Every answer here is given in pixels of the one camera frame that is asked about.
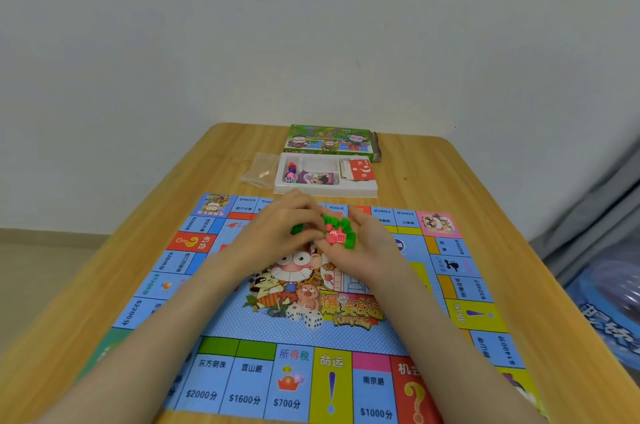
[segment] baseboard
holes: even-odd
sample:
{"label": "baseboard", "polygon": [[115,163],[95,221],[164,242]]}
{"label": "baseboard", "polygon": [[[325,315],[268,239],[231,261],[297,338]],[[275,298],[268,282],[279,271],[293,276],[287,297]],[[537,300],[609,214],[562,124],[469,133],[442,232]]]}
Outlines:
{"label": "baseboard", "polygon": [[0,229],[0,242],[50,247],[74,247],[75,249],[99,249],[109,238],[102,234],[79,234],[44,230]]}

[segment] person's left hand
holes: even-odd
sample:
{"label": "person's left hand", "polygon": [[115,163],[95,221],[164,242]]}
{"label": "person's left hand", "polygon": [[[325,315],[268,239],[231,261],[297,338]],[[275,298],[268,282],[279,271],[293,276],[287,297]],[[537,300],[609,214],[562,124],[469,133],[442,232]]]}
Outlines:
{"label": "person's left hand", "polygon": [[[305,243],[324,238],[322,207],[297,189],[281,196],[264,208],[222,252],[240,277],[260,272],[278,259],[292,254]],[[296,235],[291,229],[309,224]]]}

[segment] cartoon eye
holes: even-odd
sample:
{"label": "cartoon eye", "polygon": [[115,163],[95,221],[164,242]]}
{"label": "cartoon eye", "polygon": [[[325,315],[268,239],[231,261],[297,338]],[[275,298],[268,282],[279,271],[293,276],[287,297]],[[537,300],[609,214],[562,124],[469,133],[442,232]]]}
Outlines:
{"label": "cartoon eye", "polygon": [[311,262],[311,256],[307,252],[296,252],[293,254],[293,263],[296,266],[306,266],[309,262]]}
{"label": "cartoon eye", "polygon": [[289,254],[288,256],[284,256],[283,258],[278,260],[278,265],[279,266],[285,266],[285,265],[291,263],[292,259],[293,259],[293,256],[291,254]]}

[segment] printed dice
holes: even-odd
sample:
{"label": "printed dice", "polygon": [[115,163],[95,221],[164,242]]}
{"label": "printed dice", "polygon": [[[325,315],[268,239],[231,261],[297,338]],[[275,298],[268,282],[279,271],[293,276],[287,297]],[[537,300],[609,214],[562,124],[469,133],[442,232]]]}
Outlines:
{"label": "printed dice", "polygon": [[322,314],[320,311],[311,310],[305,313],[305,324],[309,329],[316,329],[322,326]]}
{"label": "printed dice", "polygon": [[287,318],[291,321],[298,321],[302,317],[302,308],[293,303],[291,306],[287,307]]}

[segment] tile floor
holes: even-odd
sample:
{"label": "tile floor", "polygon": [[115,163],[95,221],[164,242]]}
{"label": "tile floor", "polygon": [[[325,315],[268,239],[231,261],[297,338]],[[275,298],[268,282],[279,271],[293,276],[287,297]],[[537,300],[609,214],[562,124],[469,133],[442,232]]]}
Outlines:
{"label": "tile floor", "polygon": [[71,282],[95,251],[0,243],[0,354]]}

